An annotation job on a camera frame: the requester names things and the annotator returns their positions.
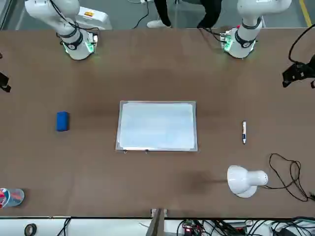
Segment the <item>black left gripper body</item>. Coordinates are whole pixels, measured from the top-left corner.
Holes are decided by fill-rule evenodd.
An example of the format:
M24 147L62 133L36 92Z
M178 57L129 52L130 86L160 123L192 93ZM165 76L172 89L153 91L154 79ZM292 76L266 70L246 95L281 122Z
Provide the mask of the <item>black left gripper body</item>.
M315 77L315 55L313 55L309 63L306 64L305 76L307 78Z

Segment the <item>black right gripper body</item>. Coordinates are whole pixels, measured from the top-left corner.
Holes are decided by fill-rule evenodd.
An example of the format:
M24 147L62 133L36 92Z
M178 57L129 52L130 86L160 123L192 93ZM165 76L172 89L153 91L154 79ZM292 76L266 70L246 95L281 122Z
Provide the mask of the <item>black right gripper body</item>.
M9 78L1 72L0 73L0 88L5 92L11 91L11 86L8 84L8 82L9 82Z

